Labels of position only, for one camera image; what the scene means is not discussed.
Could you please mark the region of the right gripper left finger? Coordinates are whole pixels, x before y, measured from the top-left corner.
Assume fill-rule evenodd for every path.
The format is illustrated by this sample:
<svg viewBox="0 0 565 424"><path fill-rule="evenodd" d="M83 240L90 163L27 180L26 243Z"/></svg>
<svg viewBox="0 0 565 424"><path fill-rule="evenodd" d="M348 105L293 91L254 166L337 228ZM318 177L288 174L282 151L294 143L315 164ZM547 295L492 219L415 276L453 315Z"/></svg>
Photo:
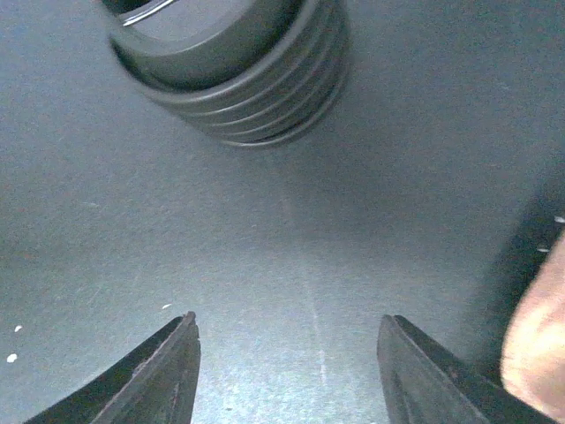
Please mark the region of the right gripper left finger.
<svg viewBox="0 0 565 424"><path fill-rule="evenodd" d="M29 423L189 423L200 371L196 315L178 316Z"/></svg>

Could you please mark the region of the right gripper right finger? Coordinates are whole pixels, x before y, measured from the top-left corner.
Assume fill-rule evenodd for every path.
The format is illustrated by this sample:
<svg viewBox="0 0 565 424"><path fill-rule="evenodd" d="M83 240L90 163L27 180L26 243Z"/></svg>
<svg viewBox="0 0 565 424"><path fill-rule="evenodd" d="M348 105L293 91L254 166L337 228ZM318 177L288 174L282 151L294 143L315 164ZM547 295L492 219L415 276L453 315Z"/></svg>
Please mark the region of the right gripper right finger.
<svg viewBox="0 0 565 424"><path fill-rule="evenodd" d="M380 321L377 359L394 424L552 423L401 315Z"/></svg>

